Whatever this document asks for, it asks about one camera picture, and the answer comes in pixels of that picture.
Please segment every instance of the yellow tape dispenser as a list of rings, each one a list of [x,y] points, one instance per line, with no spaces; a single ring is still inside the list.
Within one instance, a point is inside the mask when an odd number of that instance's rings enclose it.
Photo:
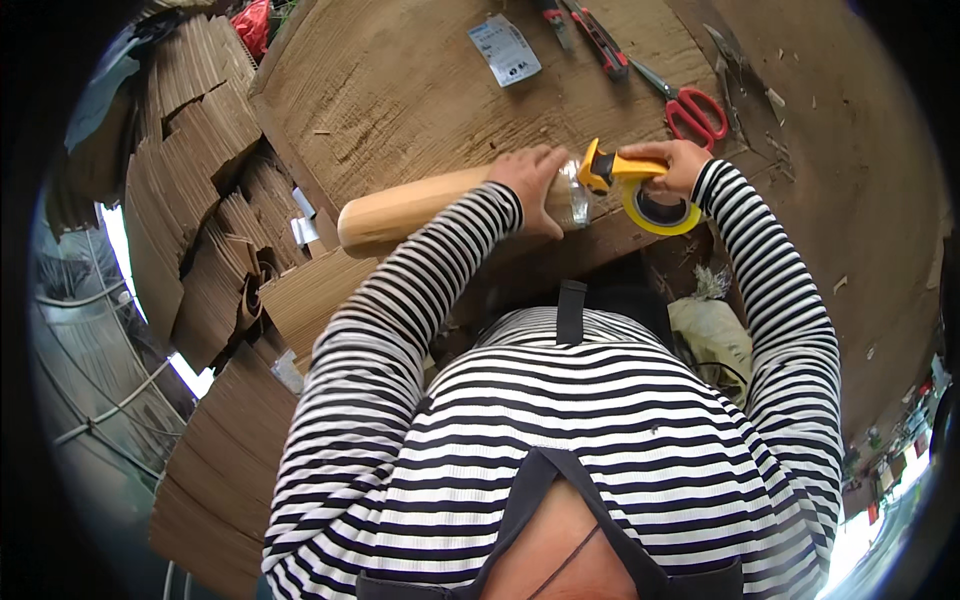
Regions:
[[[700,222],[700,208],[689,200],[679,204],[660,204],[643,193],[644,181],[664,175],[661,160],[628,160],[617,153],[608,155],[597,149],[600,138],[587,147],[577,179],[594,194],[605,196],[616,180],[623,188],[623,208],[637,225],[659,235],[687,233]]]

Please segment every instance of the white sticker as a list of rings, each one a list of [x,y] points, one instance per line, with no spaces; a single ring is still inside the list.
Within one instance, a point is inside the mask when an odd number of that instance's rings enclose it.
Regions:
[[[492,16],[483,25],[469,30],[477,50],[487,60],[500,87],[524,80],[540,72],[540,61],[523,34],[502,14]]]

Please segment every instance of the red-handled scissors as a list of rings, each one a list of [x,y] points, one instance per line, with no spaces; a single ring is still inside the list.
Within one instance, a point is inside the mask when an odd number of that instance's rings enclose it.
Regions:
[[[707,94],[693,87],[677,89],[636,60],[630,59],[630,64],[666,97],[666,123],[670,126],[670,131],[677,136],[677,139],[686,139],[677,128],[677,119],[683,121],[693,132],[704,138],[706,144],[698,145],[705,150],[712,150],[713,140],[723,139],[723,136],[727,134],[727,129],[730,126],[727,122],[727,115]],[[697,100],[703,102],[708,107],[709,112],[714,113],[714,116],[720,122],[719,130],[713,128],[713,122],[697,105]]]

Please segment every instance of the red utility knife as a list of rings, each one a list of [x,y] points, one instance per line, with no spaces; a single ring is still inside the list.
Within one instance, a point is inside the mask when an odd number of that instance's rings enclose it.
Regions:
[[[590,48],[593,54],[600,60],[604,73],[614,82],[621,82],[627,79],[630,74],[630,68],[627,66],[627,57],[620,51],[613,38],[607,33],[603,25],[597,21],[589,9],[585,9],[577,3],[577,0],[560,0],[570,11],[570,17],[580,26],[584,35],[590,42]]]

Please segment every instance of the cardboard tube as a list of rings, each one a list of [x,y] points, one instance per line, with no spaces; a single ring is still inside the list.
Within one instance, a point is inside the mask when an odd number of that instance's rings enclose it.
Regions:
[[[385,256],[411,233],[487,178],[490,165],[447,173],[383,190],[347,203],[337,235],[354,258]],[[564,231],[589,222],[588,195],[576,180],[578,161],[569,161],[547,192],[546,211]]]

